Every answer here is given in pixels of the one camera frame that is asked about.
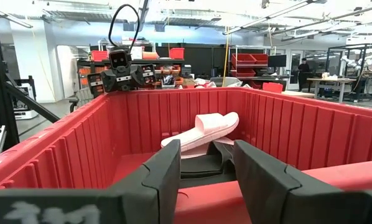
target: black cable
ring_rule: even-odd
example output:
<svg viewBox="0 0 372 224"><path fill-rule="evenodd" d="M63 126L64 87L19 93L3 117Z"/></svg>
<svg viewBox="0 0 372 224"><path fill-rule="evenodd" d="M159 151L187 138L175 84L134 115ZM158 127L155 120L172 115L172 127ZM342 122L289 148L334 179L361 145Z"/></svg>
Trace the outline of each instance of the black cable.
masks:
<svg viewBox="0 0 372 224"><path fill-rule="evenodd" d="M114 13L114 16L113 16L113 19L111 20L111 24L110 24L110 30L109 30L109 41L110 43L115 46L115 47L118 47L118 45L116 45L112 40L111 40L111 32L113 31L113 26L114 26L114 22L116 21L116 18L117 18L117 15L118 13L124 8L124 7L130 7L136 14L136 17L137 17L137 28L136 28L136 33L135 33L135 37L134 37L134 40L132 41L131 43L131 46L129 48L129 51L132 50L132 47L134 46L134 43L135 43L135 40L136 40L136 37L137 37L137 33L139 33L139 26L141 25L141 22L140 22L140 18L139 18L139 14L137 13L136 9L134 7L132 7L132 5L130 4L123 4L122 6L120 6L116 13Z"/></svg>

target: table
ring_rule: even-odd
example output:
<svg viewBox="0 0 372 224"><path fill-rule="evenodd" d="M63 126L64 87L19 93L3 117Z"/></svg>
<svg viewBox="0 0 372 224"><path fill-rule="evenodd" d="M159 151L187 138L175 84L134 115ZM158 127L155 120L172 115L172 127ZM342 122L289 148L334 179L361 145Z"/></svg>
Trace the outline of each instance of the table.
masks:
<svg viewBox="0 0 372 224"><path fill-rule="evenodd" d="M332 88L332 89L340 91L340 99L338 101L339 103L342 103L342 101L343 101L343 94L345 92L345 84L356 81L355 79L351 79L351 78L339 78L338 80L329 80L329 79L324 79L324 78L308 78L307 80L312 81L313 83L315 83L315 96L314 96L315 99L317 99L317 94L319 93L319 88ZM340 86L320 84L320 82L339 83Z"/></svg>
<svg viewBox="0 0 372 224"><path fill-rule="evenodd" d="M305 98L314 98L315 97L315 95L313 93L302 93L302 92L298 92L298 91L289 91L289 90L283 91L283 92L281 92L281 94L287 95L287 96L299 96L299 97L305 97Z"/></svg>

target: person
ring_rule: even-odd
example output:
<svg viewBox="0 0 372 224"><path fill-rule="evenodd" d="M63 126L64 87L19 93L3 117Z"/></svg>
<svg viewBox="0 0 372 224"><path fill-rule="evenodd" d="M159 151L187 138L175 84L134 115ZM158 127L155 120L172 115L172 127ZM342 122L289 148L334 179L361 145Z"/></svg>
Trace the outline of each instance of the person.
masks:
<svg viewBox="0 0 372 224"><path fill-rule="evenodd" d="M306 83L307 79L307 72L310 72L309 65L306 63L306 58L302 59L302 64L298 66L298 82L299 82L299 91L302 91L303 85Z"/></svg>

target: computer monitor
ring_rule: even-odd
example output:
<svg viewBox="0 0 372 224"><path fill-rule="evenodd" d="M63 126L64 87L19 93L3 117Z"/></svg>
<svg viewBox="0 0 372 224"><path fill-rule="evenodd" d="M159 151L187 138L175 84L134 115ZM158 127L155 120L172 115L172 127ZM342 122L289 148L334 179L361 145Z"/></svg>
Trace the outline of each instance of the computer monitor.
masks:
<svg viewBox="0 0 372 224"><path fill-rule="evenodd" d="M287 66L287 56L286 55L269 56L267 66L269 68L286 67Z"/></svg>

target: ceiling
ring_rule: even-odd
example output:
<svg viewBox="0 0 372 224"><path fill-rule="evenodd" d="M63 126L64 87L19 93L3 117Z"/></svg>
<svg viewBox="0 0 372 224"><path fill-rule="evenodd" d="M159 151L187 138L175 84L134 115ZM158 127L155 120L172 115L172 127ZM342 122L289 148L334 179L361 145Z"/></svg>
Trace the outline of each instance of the ceiling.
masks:
<svg viewBox="0 0 372 224"><path fill-rule="evenodd" d="M20 19L43 19L47 22L62 20L110 22L115 10L122 4L134 6L139 15L144 13L144 24L170 26L216 27L243 26L251 21L266 17L277 11L293 6L296 0L269 0L262 8L262 0L0 0L0 10ZM372 0L327 0L325 4L310 4L269 21L253 25L240 32L268 33L268 30L283 30L304 26L353 12L356 7L372 7ZM118 22L135 22L136 16L130 8L124 8L117 17ZM372 35L372 22L364 26L354 26L357 22L372 20L372 11L360 16L344 17L316 26L302 27L279 36L295 37L315 30L334 26L346 27L332 32L339 35Z"/></svg>

